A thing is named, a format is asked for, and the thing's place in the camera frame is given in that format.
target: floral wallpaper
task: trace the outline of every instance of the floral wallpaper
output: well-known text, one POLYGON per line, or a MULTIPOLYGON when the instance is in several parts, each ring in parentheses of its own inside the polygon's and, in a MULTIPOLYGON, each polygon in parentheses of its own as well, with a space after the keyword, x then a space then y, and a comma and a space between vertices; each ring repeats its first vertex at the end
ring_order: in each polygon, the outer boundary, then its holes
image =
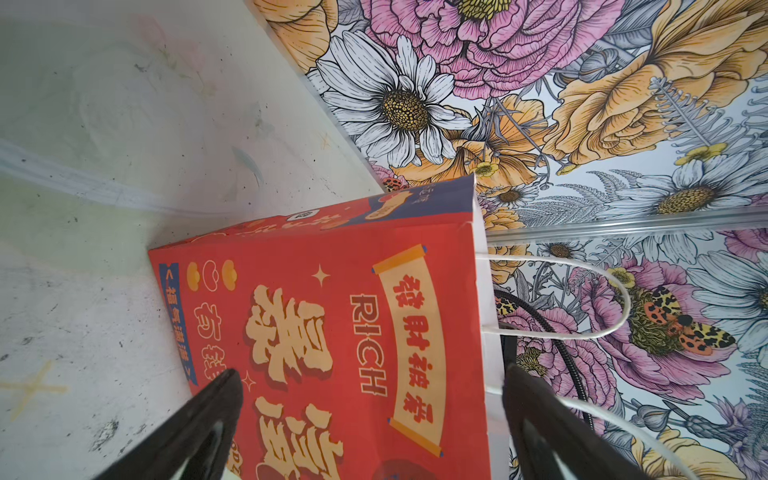
MULTIPOLYGON (((474 174, 488 231, 768 204, 768 0, 273 1, 254 3, 384 185, 474 174)), ((611 268, 630 322, 568 346, 592 401, 702 478, 768 478, 764 229, 490 251, 611 268), (674 307, 662 323, 659 299, 674 307)), ((492 269, 560 331, 619 317, 615 287, 579 269, 492 269)), ((521 310, 503 321, 538 328, 521 310)), ((518 346, 532 375, 575 396, 558 356, 518 346)), ((682 478, 596 429, 651 478, 682 478)))
MULTIPOLYGON (((700 478, 768 478, 766 229, 523 247, 606 268, 630 292, 627 325, 601 339, 566 342, 591 402, 658 434, 700 478), (652 320, 660 297, 670 307, 661 324, 652 320), (680 342, 689 331, 703 334, 704 348, 680 342)), ((604 329, 621 318, 618 288, 592 272, 534 262, 505 272, 497 288, 527 300, 558 332, 604 329)), ((541 330, 520 308, 500 321, 541 330)), ((577 396, 550 340, 520 338, 518 364, 556 394, 577 396)), ((684 478, 631 434, 600 420, 595 431, 650 478, 684 478)), ((518 474, 511 454, 510 478, 518 474)))

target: red paper bag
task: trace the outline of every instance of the red paper bag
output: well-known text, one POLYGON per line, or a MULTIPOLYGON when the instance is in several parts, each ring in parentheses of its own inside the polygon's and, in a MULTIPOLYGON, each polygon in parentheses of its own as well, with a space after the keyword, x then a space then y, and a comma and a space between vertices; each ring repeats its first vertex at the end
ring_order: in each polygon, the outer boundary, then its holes
POLYGON ((243 379, 232 472, 490 478, 474 192, 464 177, 150 251, 192 393, 243 379))

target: star graphic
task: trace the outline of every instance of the star graphic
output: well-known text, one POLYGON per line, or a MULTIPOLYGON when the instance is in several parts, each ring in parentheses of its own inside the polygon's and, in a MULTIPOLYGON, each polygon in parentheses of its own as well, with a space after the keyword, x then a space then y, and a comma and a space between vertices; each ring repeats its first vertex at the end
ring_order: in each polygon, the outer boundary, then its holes
POLYGON ((245 383, 245 385, 248 387, 248 392, 250 392, 250 387, 252 387, 252 386, 256 385, 256 382, 254 382, 254 381, 253 381, 253 380, 250 378, 250 374, 249 374, 248 370, 246 370, 246 371, 245 371, 245 378, 244 378, 244 379, 241 379, 240 381, 241 381, 242 383, 245 383))
POLYGON ((48 373, 48 370, 50 370, 52 366, 53 366, 53 362, 51 360, 48 360, 43 366, 42 370, 38 372, 37 376, 35 377, 34 380, 32 380, 31 383, 0 382, 0 389, 19 389, 19 390, 25 391, 22 402, 18 404, 18 406, 13 410, 13 413, 11 414, 11 422, 16 420, 18 416, 22 414, 22 412, 24 411, 24 408, 27 406, 29 401, 32 400, 33 396, 35 396, 35 393, 37 392, 66 393, 69 391, 69 388, 65 386, 53 386, 53 385, 42 384, 45 374, 48 373))
POLYGON ((310 275, 310 276, 314 276, 315 278, 317 278, 317 280, 320 282, 320 286, 323 286, 323 280, 325 280, 330 275, 328 273, 323 272, 323 268, 320 265, 318 265, 317 266, 317 273, 315 273, 314 275, 310 275))

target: scroll graphic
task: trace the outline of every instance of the scroll graphic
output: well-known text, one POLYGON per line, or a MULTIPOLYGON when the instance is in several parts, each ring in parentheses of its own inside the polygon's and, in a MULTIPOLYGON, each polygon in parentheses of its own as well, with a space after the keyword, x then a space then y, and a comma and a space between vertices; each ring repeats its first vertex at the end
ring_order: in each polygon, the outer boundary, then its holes
POLYGON ((435 456, 445 417, 445 344, 435 287, 416 245, 373 266, 384 286, 397 345, 397 395, 389 424, 435 456))

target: metal rail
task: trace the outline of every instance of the metal rail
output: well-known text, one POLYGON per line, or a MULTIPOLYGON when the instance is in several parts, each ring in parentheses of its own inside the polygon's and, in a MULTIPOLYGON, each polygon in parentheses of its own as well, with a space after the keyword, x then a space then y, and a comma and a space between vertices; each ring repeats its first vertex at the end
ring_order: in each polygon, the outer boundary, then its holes
POLYGON ((490 247, 502 247, 516 243, 548 242, 563 238, 610 238, 637 233, 659 235, 685 233, 692 230, 742 230, 761 227, 768 227, 768 206, 526 227, 489 231, 485 235, 490 247))

